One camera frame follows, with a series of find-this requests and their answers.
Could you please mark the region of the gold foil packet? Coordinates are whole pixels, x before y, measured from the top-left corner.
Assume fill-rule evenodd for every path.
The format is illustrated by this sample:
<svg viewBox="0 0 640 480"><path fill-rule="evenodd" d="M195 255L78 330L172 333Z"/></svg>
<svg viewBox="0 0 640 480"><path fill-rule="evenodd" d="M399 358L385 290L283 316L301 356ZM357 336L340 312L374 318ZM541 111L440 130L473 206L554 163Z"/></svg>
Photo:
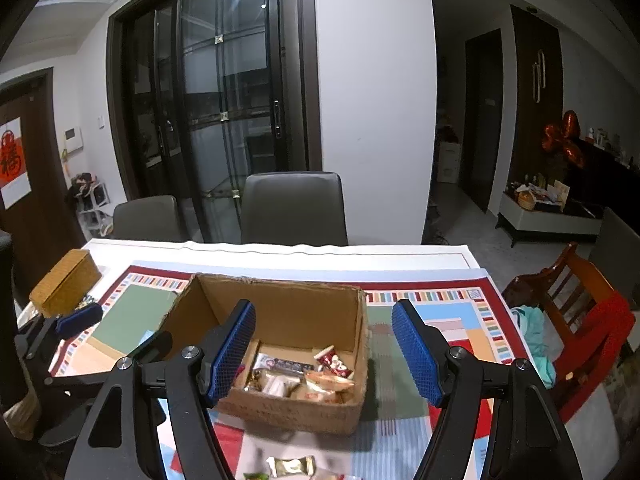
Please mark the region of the gold foil packet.
<svg viewBox="0 0 640 480"><path fill-rule="evenodd" d="M272 478L284 478L289 476L312 477L317 471L314 456L304 456L301 458L279 458L269 456L266 464Z"/></svg>

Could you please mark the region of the gold biscuit bag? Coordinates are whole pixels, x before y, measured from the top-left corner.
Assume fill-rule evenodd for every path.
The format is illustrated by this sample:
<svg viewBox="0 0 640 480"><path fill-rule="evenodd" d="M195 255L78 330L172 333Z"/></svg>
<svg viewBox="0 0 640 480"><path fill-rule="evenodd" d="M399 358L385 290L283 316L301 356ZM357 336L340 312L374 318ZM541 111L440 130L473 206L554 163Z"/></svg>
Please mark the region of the gold biscuit bag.
<svg viewBox="0 0 640 480"><path fill-rule="evenodd" d="M308 370L304 377L302 399L324 404L344 404L352 400L355 383L331 373Z"/></svg>

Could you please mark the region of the red white snack packet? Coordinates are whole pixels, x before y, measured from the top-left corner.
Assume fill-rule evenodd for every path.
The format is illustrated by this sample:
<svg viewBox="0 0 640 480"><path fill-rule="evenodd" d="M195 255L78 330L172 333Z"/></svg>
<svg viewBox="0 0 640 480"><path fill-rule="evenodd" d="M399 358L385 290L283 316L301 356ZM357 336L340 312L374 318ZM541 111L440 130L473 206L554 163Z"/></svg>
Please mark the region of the red white snack packet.
<svg viewBox="0 0 640 480"><path fill-rule="evenodd" d="M314 355L314 360L319 364L322 372L331 373L344 379L352 379L354 377L354 371L347 366L336 352L333 344L317 352Z"/></svg>

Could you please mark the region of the green candy packet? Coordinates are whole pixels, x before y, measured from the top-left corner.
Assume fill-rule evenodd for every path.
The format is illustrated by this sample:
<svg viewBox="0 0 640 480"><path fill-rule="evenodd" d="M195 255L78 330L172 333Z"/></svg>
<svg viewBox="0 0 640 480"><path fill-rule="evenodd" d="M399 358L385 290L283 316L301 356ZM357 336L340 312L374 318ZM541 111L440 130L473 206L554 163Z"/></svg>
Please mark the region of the green candy packet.
<svg viewBox="0 0 640 480"><path fill-rule="evenodd" d="M245 480L269 480L269 474L263 472L252 472L251 474L243 474Z"/></svg>

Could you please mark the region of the clear cheese cake packet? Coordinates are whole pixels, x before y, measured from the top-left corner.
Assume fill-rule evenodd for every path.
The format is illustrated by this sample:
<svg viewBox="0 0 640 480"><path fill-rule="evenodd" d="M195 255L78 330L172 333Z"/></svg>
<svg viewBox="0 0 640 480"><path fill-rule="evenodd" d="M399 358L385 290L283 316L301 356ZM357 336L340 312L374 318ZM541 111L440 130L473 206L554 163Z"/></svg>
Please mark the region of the clear cheese cake packet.
<svg viewBox="0 0 640 480"><path fill-rule="evenodd" d="M318 468L312 480L361 480L352 474L340 474L339 472L330 471L324 468Z"/></svg>

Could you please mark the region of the red wooden chair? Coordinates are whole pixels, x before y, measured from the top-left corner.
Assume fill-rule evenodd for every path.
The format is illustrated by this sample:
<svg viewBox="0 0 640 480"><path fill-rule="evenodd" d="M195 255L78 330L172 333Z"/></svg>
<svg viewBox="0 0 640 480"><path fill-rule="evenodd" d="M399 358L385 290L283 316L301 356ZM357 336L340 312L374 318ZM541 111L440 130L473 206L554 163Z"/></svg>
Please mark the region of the red wooden chair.
<svg viewBox="0 0 640 480"><path fill-rule="evenodd" d="M516 276L502 292L511 307L535 307L547 315L562 341L553 360L551 396L568 422L604 382L620 356L636 318L628 300L591 261L568 244L555 263Z"/></svg>

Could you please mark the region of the red fu door poster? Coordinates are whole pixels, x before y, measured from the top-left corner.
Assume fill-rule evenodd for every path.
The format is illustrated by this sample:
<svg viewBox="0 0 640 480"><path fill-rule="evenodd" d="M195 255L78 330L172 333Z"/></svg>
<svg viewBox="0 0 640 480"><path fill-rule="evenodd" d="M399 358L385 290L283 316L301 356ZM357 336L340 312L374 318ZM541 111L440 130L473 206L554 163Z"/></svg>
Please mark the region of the red fu door poster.
<svg viewBox="0 0 640 480"><path fill-rule="evenodd" d="M14 206L32 192L26 166L21 118L17 117L0 127L1 159L0 185L3 207Z"/></svg>

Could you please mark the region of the white shoe rack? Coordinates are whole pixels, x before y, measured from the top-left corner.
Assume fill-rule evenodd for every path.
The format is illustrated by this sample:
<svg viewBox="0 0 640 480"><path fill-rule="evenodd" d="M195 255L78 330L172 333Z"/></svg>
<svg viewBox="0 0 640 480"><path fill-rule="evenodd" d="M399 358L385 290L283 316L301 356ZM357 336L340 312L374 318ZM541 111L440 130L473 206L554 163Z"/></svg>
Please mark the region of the white shoe rack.
<svg viewBox="0 0 640 480"><path fill-rule="evenodd" d="M103 182L90 172L76 174L70 179L65 203L76 216L87 240L110 237L113 217L106 212L111 203Z"/></svg>

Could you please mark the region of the grey dining chair left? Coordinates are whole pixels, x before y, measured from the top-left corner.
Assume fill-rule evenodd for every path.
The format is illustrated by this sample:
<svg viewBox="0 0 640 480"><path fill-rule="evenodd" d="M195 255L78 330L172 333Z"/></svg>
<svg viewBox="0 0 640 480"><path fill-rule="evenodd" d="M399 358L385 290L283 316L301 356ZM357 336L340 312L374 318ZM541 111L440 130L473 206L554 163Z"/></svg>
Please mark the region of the grey dining chair left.
<svg viewBox="0 0 640 480"><path fill-rule="evenodd" d="M189 237L174 196L160 195L119 204L114 209L115 240L186 242Z"/></svg>

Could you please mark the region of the grey dining chair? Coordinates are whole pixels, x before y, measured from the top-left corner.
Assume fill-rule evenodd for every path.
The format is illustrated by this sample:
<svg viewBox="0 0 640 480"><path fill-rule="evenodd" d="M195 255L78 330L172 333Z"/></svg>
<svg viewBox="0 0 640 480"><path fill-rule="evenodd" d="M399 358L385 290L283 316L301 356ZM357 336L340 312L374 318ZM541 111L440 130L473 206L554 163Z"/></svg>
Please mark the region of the grey dining chair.
<svg viewBox="0 0 640 480"><path fill-rule="evenodd" d="M114 209L115 240L186 242L189 237L174 196L160 195L119 204Z"/></svg>
<svg viewBox="0 0 640 480"><path fill-rule="evenodd" d="M246 179L243 244L346 246L342 181L329 171L279 171Z"/></svg>

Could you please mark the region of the colourful patterned tablecloth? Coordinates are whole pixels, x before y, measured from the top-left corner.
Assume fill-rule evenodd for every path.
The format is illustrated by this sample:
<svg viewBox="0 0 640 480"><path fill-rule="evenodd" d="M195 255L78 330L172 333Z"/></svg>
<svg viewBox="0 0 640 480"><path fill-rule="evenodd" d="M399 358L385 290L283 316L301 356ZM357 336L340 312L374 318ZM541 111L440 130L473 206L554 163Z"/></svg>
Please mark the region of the colourful patterned tablecloth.
<svg viewBox="0 0 640 480"><path fill-rule="evenodd" d="M326 474L347 479L409 479L436 427L438 411L423 401L390 329L390 310L409 299L446 341L485 361L527 356L522 336L495 284L463 246L313 248L277 245L145 243L93 240L101 272L90 298L104 311L104 338L92 330L61 341L44 367L55 376L109 370L122 355L115 318L133 308L134 342L155 330L195 273L263 280L348 283L366 294L369 322L367 396L348 437L288 432L211 412L234 474L268 474L270 458L311 456Z"/></svg>

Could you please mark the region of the brown cardboard box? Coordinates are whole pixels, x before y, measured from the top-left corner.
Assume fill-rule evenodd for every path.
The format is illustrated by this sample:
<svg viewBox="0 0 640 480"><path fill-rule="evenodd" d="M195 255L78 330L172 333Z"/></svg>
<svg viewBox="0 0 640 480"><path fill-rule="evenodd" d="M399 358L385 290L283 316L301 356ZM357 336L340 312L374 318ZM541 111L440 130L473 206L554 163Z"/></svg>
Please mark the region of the brown cardboard box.
<svg viewBox="0 0 640 480"><path fill-rule="evenodd" d="M366 294L358 287L332 283L270 281L195 274L160 323L171 334L171 356L224 322L240 300L255 306L256 328L244 353L245 370L221 413L251 422L314 434L353 434L358 426L368 380ZM354 372L355 387L343 403L316 402L300 393L290 398L244 389L259 353L317 366L314 356L333 346Z"/></svg>

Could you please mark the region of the white low cabinet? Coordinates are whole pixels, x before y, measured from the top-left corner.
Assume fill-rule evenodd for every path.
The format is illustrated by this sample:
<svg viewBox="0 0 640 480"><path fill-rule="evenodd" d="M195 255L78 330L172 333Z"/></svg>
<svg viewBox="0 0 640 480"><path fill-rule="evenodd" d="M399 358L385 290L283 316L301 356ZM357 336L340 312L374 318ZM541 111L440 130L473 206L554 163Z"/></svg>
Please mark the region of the white low cabinet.
<svg viewBox="0 0 640 480"><path fill-rule="evenodd" d="M519 242L591 243L597 239L602 221L562 212L527 210L509 194L503 193L496 229L510 236L511 247Z"/></svg>

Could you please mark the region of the black glass sliding door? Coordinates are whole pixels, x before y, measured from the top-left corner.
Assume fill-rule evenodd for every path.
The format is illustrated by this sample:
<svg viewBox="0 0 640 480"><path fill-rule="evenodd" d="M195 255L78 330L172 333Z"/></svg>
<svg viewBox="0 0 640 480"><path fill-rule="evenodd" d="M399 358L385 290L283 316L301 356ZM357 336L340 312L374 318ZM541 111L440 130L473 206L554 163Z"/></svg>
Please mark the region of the black glass sliding door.
<svg viewBox="0 0 640 480"><path fill-rule="evenodd" d="M130 200L175 197L236 243L252 174L322 166L314 0L132 0L108 21L107 102Z"/></svg>

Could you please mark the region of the white wall intercom panel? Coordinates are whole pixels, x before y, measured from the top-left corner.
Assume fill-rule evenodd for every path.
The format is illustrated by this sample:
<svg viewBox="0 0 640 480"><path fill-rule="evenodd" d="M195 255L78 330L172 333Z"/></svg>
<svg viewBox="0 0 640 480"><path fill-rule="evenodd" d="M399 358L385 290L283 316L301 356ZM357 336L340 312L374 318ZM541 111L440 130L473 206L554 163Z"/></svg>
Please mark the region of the white wall intercom panel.
<svg viewBox="0 0 640 480"><path fill-rule="evenodd" d="M84 140L79 127L69 128L64 131L65 149L68 154L75 153L84 148Z"/></svg>

